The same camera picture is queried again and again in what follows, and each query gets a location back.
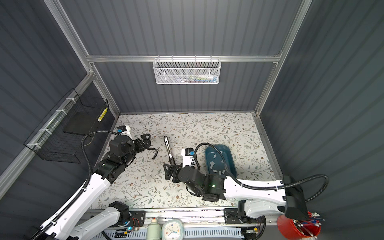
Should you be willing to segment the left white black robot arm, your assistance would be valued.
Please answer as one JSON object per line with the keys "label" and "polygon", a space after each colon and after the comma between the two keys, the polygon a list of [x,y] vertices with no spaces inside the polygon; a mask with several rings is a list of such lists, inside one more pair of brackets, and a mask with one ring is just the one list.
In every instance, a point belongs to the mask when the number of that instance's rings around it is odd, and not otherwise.
{"label": "left white black robot arm", "polygon": [[152,145],[150,134],[133,140],[125,126],[110,141],[110,152],[90,172],[85,183],[48,220],[43,222],[32,240],[90,240],[113,225],[126,227],[130,224],[129,206],[119,201],[109,205],[101,213],[86,222],[78,221],[91,204],[133,163],[136,155]]}

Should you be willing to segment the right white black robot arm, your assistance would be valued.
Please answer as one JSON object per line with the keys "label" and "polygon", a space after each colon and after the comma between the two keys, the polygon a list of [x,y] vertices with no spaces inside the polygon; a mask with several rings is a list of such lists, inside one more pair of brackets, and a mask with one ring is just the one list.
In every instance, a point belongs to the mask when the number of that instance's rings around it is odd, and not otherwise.
{"label": "right white black robot arm", "polygon": [[[299,181],[290,176],[272,182],[239,180],[225,164],[224,174],[203,174],[200,171],[196,149],[186,149],[184,163],[176,165],[174,160],[164,164],[165,179],[173,183],[183,183],[187,191],[206,202],[236,199],[238,218],[257,219],[264,215],[283,214],[293,220],[309,220],[307,203],[322,194],[329,184],[326,175],[317,174]],[[302,184],[324,179],[320,189],[309,198],[305,198]]]}

